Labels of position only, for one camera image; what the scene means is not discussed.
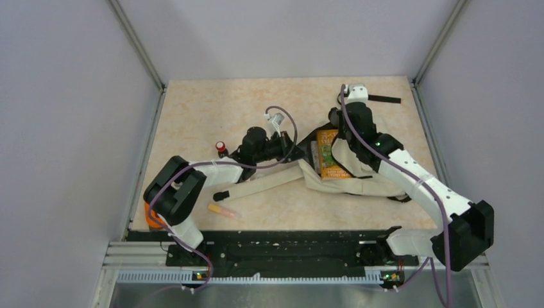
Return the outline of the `cream canvas backpack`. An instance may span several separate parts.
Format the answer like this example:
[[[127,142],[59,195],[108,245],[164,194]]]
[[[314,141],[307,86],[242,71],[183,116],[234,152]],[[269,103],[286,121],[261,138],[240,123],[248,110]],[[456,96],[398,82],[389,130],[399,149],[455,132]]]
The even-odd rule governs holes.
[[[411,197],[397,184],[359,162],[344,139],[337,138],[337,121],[317,127],[299,144],[304,154],[297,164],[262,178],[235,184],[213,194],[214,201],[242,198],[304,179],[315,191],[354,196],[378,196],[405,203]]]

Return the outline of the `orange green storey treehouse book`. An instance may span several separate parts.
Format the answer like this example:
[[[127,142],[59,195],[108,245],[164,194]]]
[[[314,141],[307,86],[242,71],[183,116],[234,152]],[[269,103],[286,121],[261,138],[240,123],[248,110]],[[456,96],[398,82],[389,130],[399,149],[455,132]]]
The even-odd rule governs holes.
[[[352,176],[340,167],[332,155],[332,144],[336,139],[337,130],[318,130],[316,141],[319,151],[319,165],[322,180],[337,180]]]

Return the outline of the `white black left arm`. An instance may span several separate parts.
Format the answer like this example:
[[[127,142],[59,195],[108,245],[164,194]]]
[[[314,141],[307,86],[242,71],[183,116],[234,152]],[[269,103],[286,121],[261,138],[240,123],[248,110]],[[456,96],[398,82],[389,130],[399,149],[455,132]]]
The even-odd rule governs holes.
[[[182,246],[181,256],[190,265],[205,259],[203,234],[191,217],[202,189],[223,184],[238,184],[261,169],[263,162],[273,166],[303,158],[296,139],[286,131],[268,136],[265,129],[247,130],[241,145],[224,157],[205,162],[189,162],[179,155],[171,157],[146,187],[143,200],[148,217],[158,223]]]

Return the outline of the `Little Women floral book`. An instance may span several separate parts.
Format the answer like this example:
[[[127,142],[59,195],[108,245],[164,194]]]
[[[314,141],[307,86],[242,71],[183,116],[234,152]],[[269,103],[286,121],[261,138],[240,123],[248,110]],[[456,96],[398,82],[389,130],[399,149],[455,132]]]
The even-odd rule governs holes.
[[[321,174],[321,168],[319,165],[319,151],[318,151],[318,145],[317,141],[311,141],[310,142],[310,153],[312,157],[312,165],[315,170],[315,172],[320,175]]]

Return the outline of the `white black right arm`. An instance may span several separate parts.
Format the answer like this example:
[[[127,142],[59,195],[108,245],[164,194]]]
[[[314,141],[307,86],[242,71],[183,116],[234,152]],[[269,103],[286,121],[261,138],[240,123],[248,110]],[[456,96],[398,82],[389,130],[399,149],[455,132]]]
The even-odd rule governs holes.
[[[461,271],[493,246],[493,207],[484,200],[474,202],[461,196],[425,170],[401,142],[377,130],[365,103],[334,107],[328,119],[338,130],[332,153],[342,168],[353,176],[372,170],[390,180],[437,226],[397,228],[377,245],[380,262],[394,264],[402,255],[434,257],[448,269]]]

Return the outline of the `yellow pink highlighter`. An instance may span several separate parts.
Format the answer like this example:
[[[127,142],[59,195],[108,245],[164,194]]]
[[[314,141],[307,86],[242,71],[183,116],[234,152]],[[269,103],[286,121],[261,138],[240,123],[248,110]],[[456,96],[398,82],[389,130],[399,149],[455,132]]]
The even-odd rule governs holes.
[[[222,207],[217,204],[210,203],[207,206],[208,211],[213,212],[214,214],[219,214],[227,218],[238,219],[240,215],[235,211],[232,211],[228,208]]]

